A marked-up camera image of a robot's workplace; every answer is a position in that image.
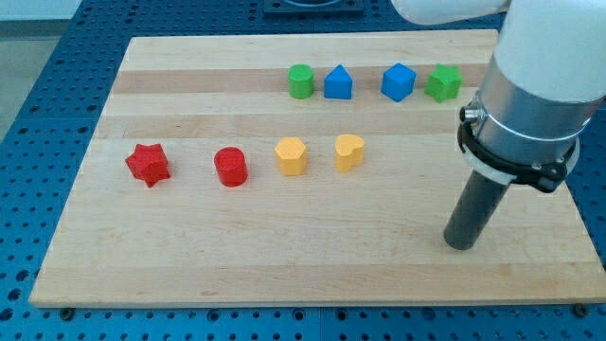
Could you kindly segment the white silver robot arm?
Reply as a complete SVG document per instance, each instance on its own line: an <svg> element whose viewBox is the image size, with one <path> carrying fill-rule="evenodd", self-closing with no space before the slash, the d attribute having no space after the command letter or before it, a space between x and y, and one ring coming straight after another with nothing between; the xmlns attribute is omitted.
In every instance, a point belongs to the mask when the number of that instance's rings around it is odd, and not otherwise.
<svg viewBox="0 0 606 341"><path fill-rule="evenodd" d="M460 111L458 143L493 182L554 191L575 167L579 135L605 100L605 1L392 4L426 26L505 13L485 78Z"/></svg>

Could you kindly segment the dark robot base mount plate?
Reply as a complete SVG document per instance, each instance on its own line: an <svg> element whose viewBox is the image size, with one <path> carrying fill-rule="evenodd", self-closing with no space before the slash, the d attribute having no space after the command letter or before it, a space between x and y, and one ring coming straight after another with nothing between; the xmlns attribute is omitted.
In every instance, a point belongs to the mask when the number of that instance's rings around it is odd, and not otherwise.
<svg viewBox="0 0 606 341"><path fill-rule="evenodd" d="M364 13L364 0L261 0L265 16Z"/></svg>

